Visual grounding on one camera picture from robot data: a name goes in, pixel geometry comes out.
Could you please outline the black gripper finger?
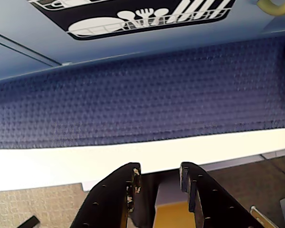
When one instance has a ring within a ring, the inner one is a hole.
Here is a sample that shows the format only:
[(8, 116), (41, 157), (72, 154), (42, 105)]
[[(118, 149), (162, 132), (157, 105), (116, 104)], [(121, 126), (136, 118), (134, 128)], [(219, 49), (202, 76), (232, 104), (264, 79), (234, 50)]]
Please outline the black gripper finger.
[(125, 228), (134, 199), (141, 192), (141, 165), (127, 163), (113, 171), (88, 193), (72, 228)]
[(180, 188), (188, 195), (188, 211), (197, 228), (261, 228), (232, 195), (192, 162), (180, 165)]

